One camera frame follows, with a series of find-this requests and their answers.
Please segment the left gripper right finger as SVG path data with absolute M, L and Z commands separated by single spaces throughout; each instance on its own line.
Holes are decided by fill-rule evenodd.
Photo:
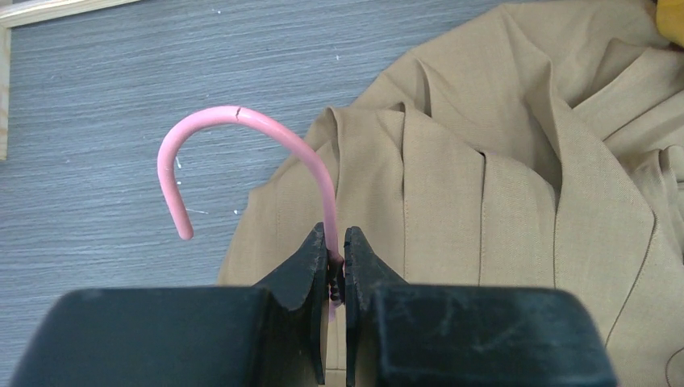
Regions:
M 412 285 L 345 234 L 349 386 L 615 386 L 584 305 L 545 288 Z

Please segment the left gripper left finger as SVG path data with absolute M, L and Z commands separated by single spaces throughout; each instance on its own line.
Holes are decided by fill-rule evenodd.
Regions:
M 79 289 L 40 324 L 13 386 L 319 386 L 327 249 L 317 224 L 252 286 Z

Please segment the pink wire hanger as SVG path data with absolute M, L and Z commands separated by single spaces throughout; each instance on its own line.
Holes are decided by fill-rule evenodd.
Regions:
M 277 120 L 242 106 L 215 106 L 190 114 L 163 138 L 156 174 L 166 206 L 181 239 L 194 236 L 188 209 L 175 176 L 182 145 L 195 133 L 224 124 L 267 135 L 291 157 L 263 185 L 248 195 L 248 204 L 219 269 L 221 285 L 253 285 L 282 263 L 316 223 L 323 224 L 324 247 L 331 267 L 340 268 L 340 231 L 336 187 L 323 157 L 302 137 Z

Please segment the tan brown garment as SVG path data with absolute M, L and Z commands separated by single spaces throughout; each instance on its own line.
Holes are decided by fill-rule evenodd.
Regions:
M 683 383 L 683 55 L 650 1 L 504 4 L 306 142 L 406 280 L 576 294 L 623 386 Z

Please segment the yellow pleated skirt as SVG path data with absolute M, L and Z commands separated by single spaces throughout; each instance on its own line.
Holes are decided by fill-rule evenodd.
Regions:
M 683 0 L 656 1 L 656 25 L 662 36 L 683 47 Z

